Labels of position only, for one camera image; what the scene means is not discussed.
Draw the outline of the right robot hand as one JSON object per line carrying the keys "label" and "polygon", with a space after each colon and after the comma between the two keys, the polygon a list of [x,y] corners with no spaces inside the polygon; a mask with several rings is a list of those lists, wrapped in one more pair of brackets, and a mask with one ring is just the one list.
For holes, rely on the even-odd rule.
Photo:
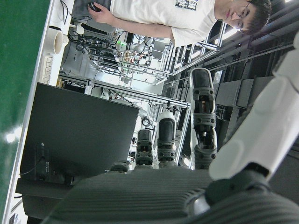
{"label": "right robot hand", "polygon": [[190,73],[191,151],[195,169],[160,162],[82,180],[46,224],[296,224],[299,207],[269,179],[299,134],[299,39],[273,71],[243,122],[215,144],[209,70]]}

